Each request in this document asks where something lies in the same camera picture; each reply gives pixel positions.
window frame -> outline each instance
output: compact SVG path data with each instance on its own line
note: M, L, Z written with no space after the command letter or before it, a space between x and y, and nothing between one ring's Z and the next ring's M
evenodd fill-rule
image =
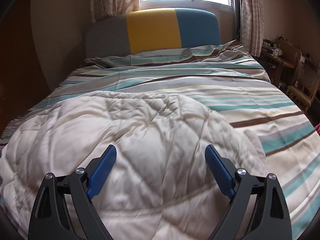
M140 10L153 9L153 8L195 8L210 10L215 9L228 13L234 13L233 0L229 0L231 5L225 5L216 2L204 0L140 0Z

striped duvet cover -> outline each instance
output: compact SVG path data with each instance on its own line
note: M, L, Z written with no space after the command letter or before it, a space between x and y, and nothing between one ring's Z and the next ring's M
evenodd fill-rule
M25 120L54 103L96 90L181 93L218 111L236 130L255 131L283 188L293 239L318 210L320 137L300 109L270 84L265 70L236 41L86 59L86 65L75 70L51 95L9 123L0 137L0 150ZM18 221L13 223L19 228Z

silver bolt head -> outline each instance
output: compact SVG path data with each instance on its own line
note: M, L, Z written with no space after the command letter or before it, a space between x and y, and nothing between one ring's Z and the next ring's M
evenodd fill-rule
M237 172L238 172L238 174L240 174L240 175L246 175L246 173L247 173L247 171L246 171L245 169L243 169L243 168L239 168L239 169L237 170Z
M48 173L45 175L45 178L46 179L51 179L53 177L53 174L52 173Z
M274 175L273 173L270 173L269 174L269 178L275 180L277 178L277 176Z
M82 173L84 173L84 168L76 169L76 174L82 174Z

white comforter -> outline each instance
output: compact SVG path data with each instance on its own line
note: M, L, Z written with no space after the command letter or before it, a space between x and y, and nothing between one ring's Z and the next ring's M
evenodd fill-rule
M204 159L208 144L236 167L268 173L254 134L191 98L96 91L27 120L3 149L1 194L20 226L28 231L46 173L70 174L109 144L116 164L93 203L115 240L208 238L228 205Z

wooden chair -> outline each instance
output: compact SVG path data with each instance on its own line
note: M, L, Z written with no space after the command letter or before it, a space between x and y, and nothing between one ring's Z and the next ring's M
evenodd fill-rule
M294 95L301 103L306 106L306 113L316 96L319 86L320 76L308 65L299 61L294 72L293 82L288 86L287 96Z
M298 62L301 59L301 50L287 43L284 40L275 40L275 43L283 51L283 58L289 61L294 67L297 67ZM285 84L292 84L294 76L294 69L285 67L282 70L281 81Z

